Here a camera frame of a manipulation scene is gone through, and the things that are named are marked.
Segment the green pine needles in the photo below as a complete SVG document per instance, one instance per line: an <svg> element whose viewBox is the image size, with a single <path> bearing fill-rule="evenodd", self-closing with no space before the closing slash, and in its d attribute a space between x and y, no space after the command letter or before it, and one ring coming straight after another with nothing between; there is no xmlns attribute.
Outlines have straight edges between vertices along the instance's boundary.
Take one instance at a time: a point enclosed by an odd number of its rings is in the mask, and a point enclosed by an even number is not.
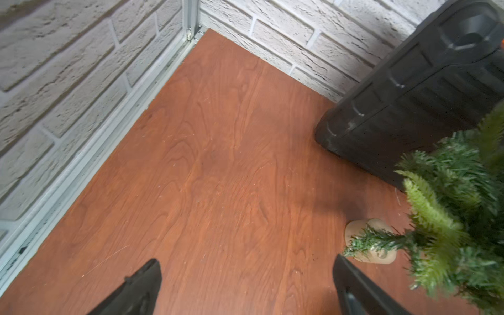
<svg viewBox="0 0 504 315"><path fill-rule="evenodd" d="M459 295L485 314L504 313L504 102L477 129L405 155L397 171L411 204L412 230L367 226L346 256L403 249L415 286Z"/></svg>

